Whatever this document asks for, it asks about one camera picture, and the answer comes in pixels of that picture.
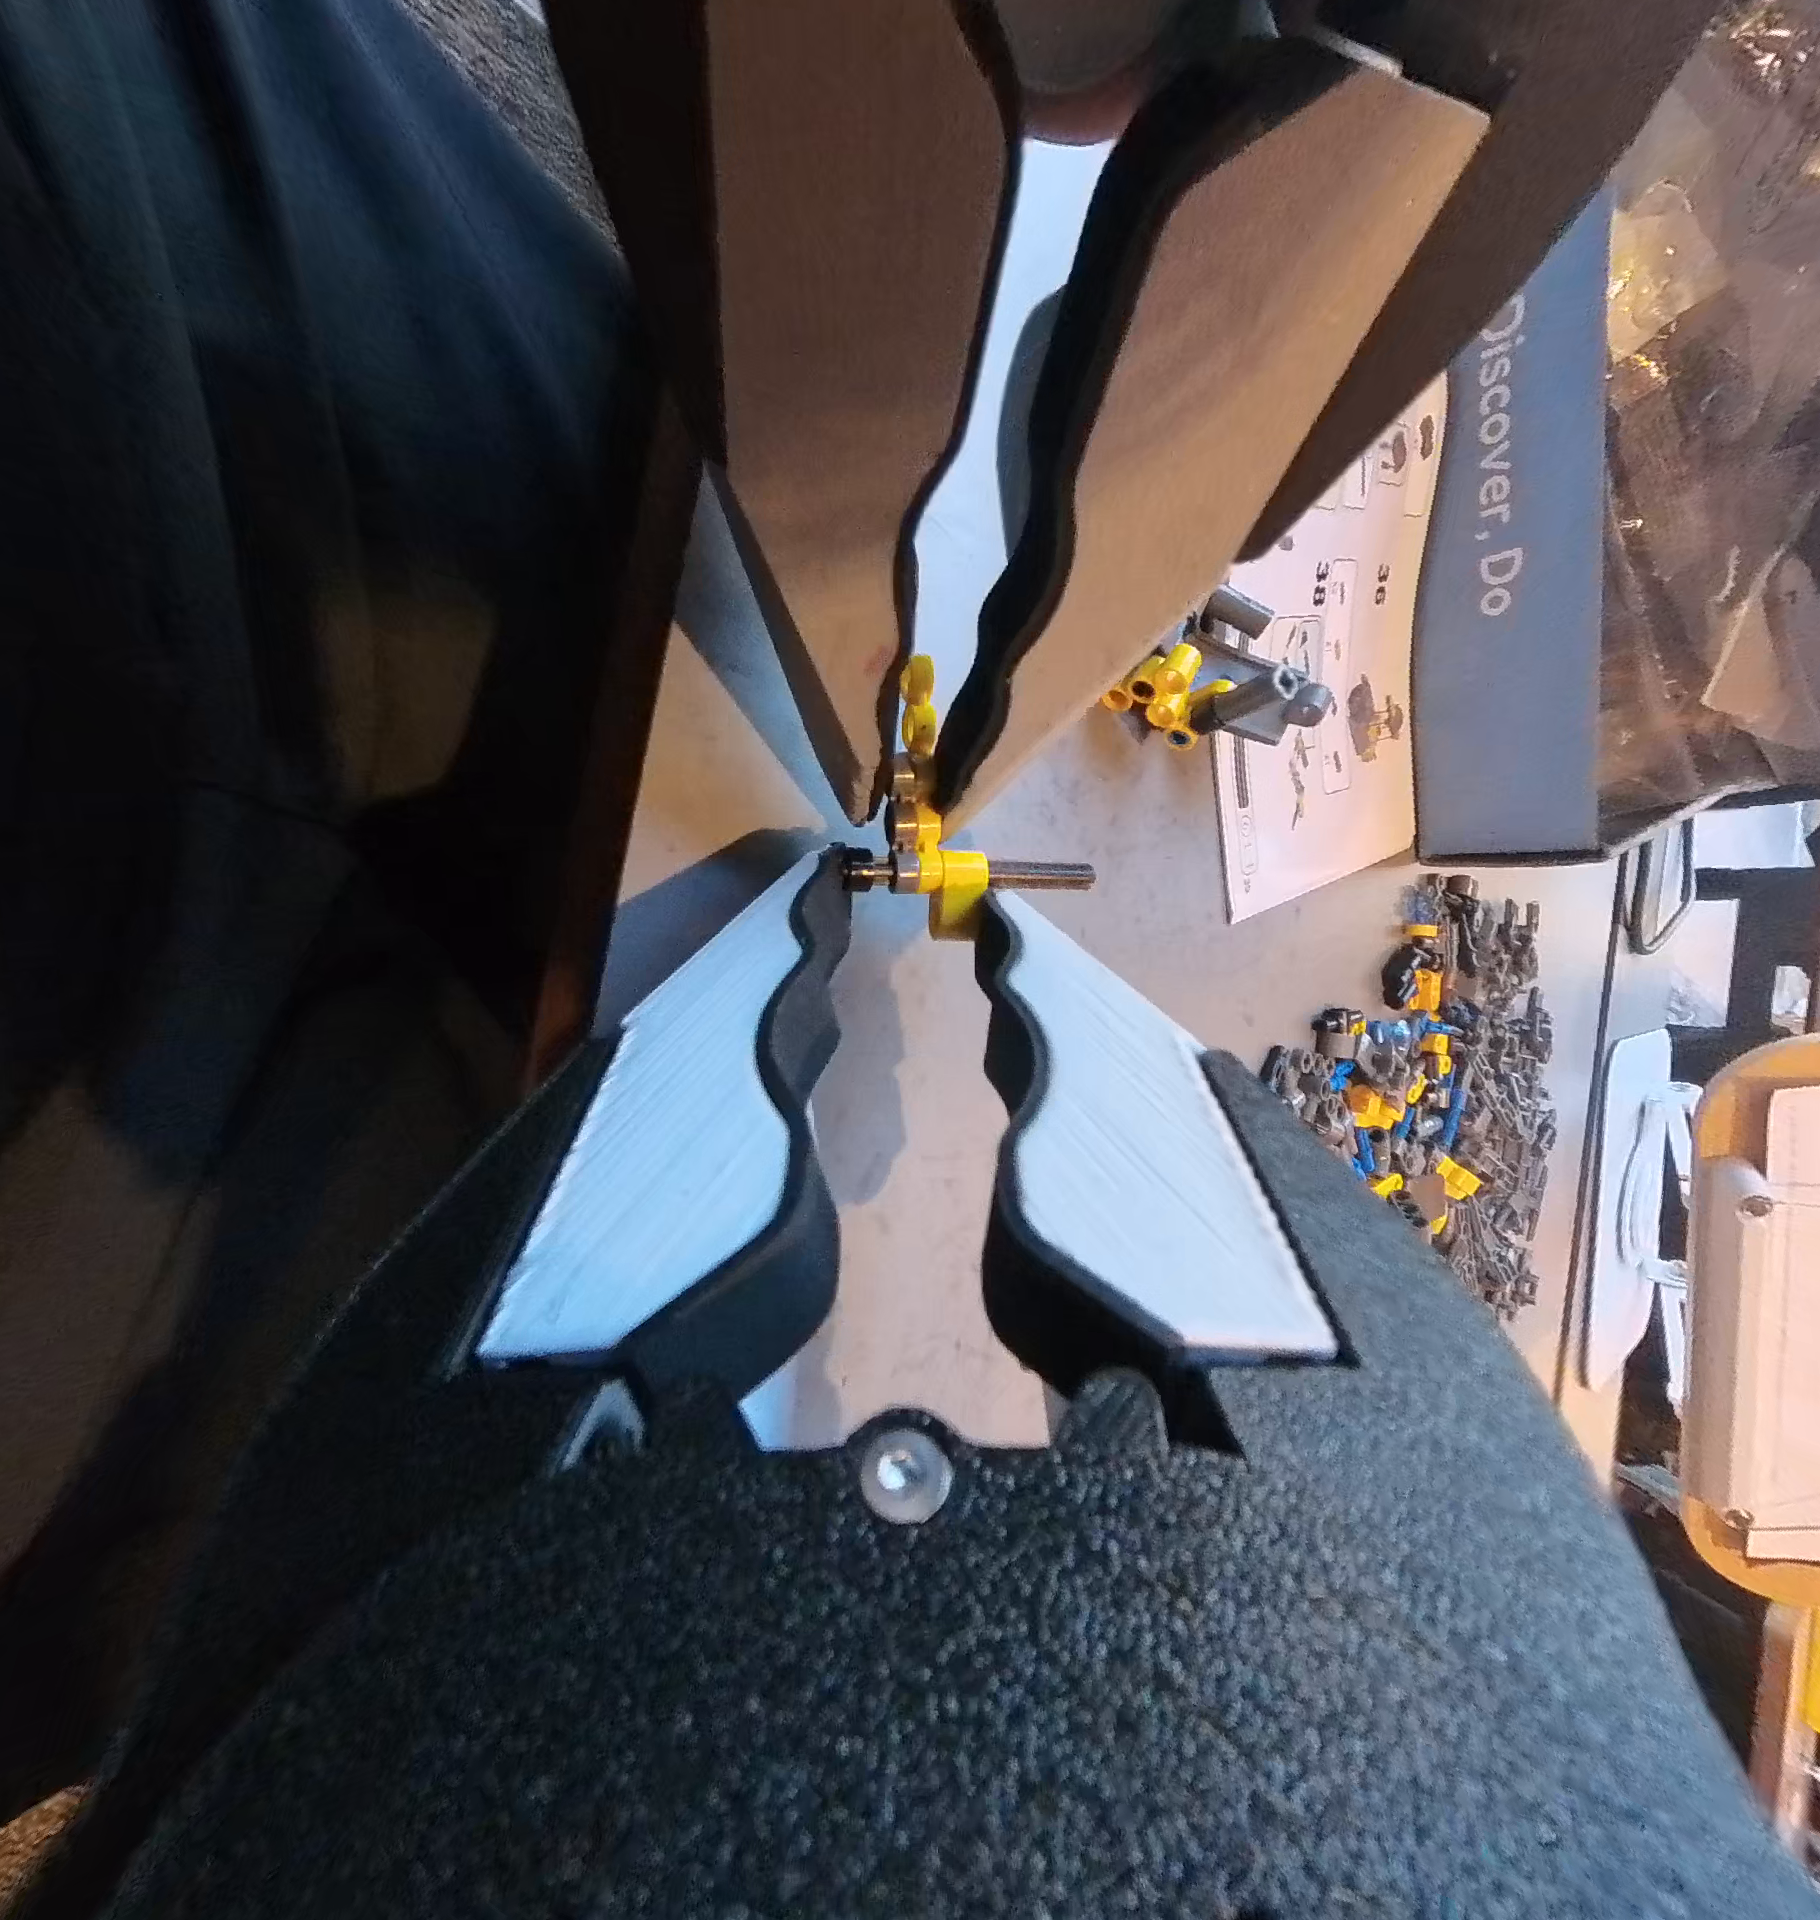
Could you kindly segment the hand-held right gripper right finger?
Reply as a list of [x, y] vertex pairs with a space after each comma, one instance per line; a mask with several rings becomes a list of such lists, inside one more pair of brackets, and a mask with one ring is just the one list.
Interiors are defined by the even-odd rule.
[[981, 1254], [1030, 1368], [1327, 1366], [1342, 1339], [1205, 1068], [1205, 1043], [1035, 907], [980, 923], [1005, 1107]]

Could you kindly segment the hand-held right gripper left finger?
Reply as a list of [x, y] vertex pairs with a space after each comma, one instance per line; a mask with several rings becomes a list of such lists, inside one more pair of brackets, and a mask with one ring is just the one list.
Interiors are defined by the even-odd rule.
[[839, 1047], [839, 859], [799, 859], [625, 1020], [481, 1363], [778, 1371], [839, 1284], [809, 1099]]

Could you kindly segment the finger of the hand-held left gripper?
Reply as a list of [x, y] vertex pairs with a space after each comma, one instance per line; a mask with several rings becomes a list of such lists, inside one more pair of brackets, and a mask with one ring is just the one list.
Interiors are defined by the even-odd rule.
[[938, 803], [987, 803], [1223, 581], [1485, 132], [1327, 44], [1242, 44], [1132, 120], [1038, 363]]
[[960, 443], [1011, 226], [994, 4], [710, 4], [716, 491], [805, 739], [871, 816], [912, 530]]

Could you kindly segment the black axle with yellow connector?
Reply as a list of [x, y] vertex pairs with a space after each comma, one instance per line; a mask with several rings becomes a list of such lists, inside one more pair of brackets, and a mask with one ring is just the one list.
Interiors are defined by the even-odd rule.
[[994, 891], [1084, 894], [1096, 885], [1096, 867], [1085, 862], [997, 859], [960, 846], [927, 853], [841, 846], [839, 876], [851, 894], [889, 891], [924, 901], [927, 932], [941, 941], [975, 935], [981, 907]]

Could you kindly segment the grey and yellow brick assembly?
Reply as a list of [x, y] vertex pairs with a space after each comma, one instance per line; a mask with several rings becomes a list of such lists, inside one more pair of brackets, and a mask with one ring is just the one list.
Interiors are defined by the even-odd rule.
[[1335, 713], [1335, 692], [1311, 669], [1257, 648], [1273, 621], [1244, 590], [1215, 587], [1175, 637], [1117, 679], [1097, 706], [1135, 715], [1178, 753], [1215, 737], [1273, 749], [1291, 730], [1312, 730]]

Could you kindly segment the yellow perforated brick beam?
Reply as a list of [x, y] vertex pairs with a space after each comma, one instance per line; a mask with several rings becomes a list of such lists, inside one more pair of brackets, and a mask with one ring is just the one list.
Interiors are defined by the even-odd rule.
[[930, 794], [941, 713], [935, 704], [935, 663], [912, 652], [899, 674], [899, 752], [889, 761], [887, 806], [917, 807]]

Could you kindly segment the grey desk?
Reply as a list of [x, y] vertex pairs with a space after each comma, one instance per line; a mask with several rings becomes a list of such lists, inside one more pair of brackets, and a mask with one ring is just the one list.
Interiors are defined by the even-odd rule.
[[[701, 478], [598, 1029], [614, 1025], [805, 849], [844, 831]], [[1103, 713], [1085, 713], [1032, 761], [971, 838], [997, 856], [1096, 865], [1096, 891], [1041, 894], [1035, 907], [1191, 1034], [1251, 1068], [1312, 1010], [1373, 999], [1415, 873], [1400, 853], [1229, 923], [1211, 756], [1135, 743]], [[1582, 1453], [1606, 1459], [1617, 1387], [1572, 1378], [1566, 1302], [1584, 1268], [1582, 1147], [1617, 865], [1484, 871], [1484, 883], [1542, 904], [1558, 1047], [1560, 1141], [1536, 1238], [1540, 1295], [1509, 1335]], [[1005, 1107], [984, 1075], [987, 999], [971, 947], [935, 941], [923, 904], [871, 894], [854, 910], [832, 1002], [841, 1043], [811, 1113], [841, 1226], [839, 1301], [802, 1353], [745, 1397], [745, 1420], [775, 1450], [839, 1445], [892, 1406], [927, 1409], [974, 1442], [1041, 1442], [1053, 1405], [981, 1307]]]

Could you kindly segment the pile of small building bricks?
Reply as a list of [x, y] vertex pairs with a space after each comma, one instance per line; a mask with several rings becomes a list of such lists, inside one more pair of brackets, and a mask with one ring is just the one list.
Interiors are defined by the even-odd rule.
[[1381, 1010], [1332, 1004], [1267, 1049], [1263, 1084], [1444, 1259], [1497, 1320], [1536, 1302], [1530, 1245], [1560, 1140], [1542, 910], [1470, 873], [1402, 898]]

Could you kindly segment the clear plastic bag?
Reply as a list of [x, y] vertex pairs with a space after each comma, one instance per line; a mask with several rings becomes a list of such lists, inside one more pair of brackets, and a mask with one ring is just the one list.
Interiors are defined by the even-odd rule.
[[1820, 4], [1731, 4], [1615, 169], [1602, 824], [1820, 785]]

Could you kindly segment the open instruction booklet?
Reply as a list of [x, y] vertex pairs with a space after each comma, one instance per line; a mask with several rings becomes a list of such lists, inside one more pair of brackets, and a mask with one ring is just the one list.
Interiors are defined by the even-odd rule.
[[1215, 737], [1229, 922], [1251, 922], [1415, 840], [1412, 658], [1446, 439], [1436, 375], [1378, 440], [1226, 584], [1273, 616], [1254, 642], [1332, 692], [1315, 727]]

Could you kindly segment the white tray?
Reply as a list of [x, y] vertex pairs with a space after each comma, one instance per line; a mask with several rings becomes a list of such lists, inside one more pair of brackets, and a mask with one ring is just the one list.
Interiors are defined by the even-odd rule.
[[1705, 1087], [1675, 1068], [1672, 1029], [1620, 1038], [1606, 1058], [1597, 1202], [1579, 1378], [1599, 1390], [1658, 1329], [1661, 1387], [1675, 1414], [1688, 1397], [1688, 1259], [1667, 1254], [1666, 1202], [1693, 1202], [1693, 1122]]

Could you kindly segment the person's black clothing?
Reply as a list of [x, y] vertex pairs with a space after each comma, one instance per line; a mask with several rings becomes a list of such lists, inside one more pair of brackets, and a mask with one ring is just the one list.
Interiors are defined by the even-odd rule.
[[450, 4], [0, 4], [0, 1830], [514, 1107], [650, 436]]

